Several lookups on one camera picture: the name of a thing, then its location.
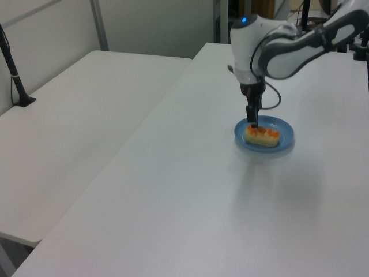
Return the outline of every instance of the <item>food item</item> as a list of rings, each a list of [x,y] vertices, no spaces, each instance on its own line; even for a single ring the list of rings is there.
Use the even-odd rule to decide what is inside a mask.
[[[245,131],[246,141],[266,147],[277,146],[279,140],[279,132],[269,128],[252,128],[249,125]]]

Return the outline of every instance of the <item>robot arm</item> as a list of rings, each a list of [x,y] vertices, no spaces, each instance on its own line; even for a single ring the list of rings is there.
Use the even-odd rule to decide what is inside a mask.
[[[297,28],[287,21],[256,15],[241,18],[231,29],[231,44],[234,74],[247,97],[246,111],[251,125],[258,127],[265,76],[289,78],[305,64],[348,42],[368,26],[368,0],[345,0],[330,20],[302,37],[298,37]]]

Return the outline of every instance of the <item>white tabletop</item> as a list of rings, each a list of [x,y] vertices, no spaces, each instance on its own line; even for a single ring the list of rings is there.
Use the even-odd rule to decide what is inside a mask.
[[[367,276],[366,63],[330,53],[272,81],[261,114],[296,138],[272,155],[234,139],[232,60],[207,44],[14,277]]]
[[[94,51],[0,117],[0,236],[35,246],[191,60]]]

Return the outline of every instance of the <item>blue plate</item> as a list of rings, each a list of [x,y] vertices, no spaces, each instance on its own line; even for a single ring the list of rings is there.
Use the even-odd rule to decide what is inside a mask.
[[[237,141],[244,147],[264,153],[278,152],[290,147],[293,143],[294,132],[290,124],[283,121],[282,119],[276,117],[268,117],[267,115],[260,115],[258,117],[259,126],[264,128],[271,128],[273,130],[279,131],[279,141],[275,147],[264,147],[261,145],[256,145],[248,143],[245,138],[244,131],[250,123],[247,122],[247,118],[241,120],[237,123],[235,127],[235,136]]]

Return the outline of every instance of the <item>cable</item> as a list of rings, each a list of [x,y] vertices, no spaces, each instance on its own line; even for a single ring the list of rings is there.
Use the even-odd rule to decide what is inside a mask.
[[[258,51],[260,45],[262,45],[262,43],[268,38],[268,34],[266,34],[266,36],[258,43],[258,45],[256,46],[254,52],[253,52],[253,55],[251,56],[251,61],[250,61],[250,71],[251,73],[255,76],[256,80],[258,80],[258,78],[260,78],[261,76],[257,76],[254,69],[253,69],[253,61],[254,61],[254,57],[255,57],[255,54],[256,52]],[[279,104],[281,103],[282,101],[282,97],[281,97],[281,94],[279,93],[279,91],[274,87],[272,86],[271,84],[269,84],[268,82],[265,82],[265,84],[267,84],[268,86],[270,86],[275,92],[276,94],[278,95],[278,103],[272,107],[268,107],[268,108],[261,108],[261,110],[271,110],[273,108],[276,108],[279,106]]]
[[[299,23],[299,13],[300,13],[301,7],[302,7],[302,5],[300,5],[300,7],[299,7],[298,17],[296,18],[296,26],[297,26],[297,25],[298,25],[298,23]]]
[[[301,6],[304,5],[304,1],[302,1],[301,5],[295,10],[294,13],[292,13],[289,17],[287,17],[287,20],[289,20],[299,9],[301,9]]]

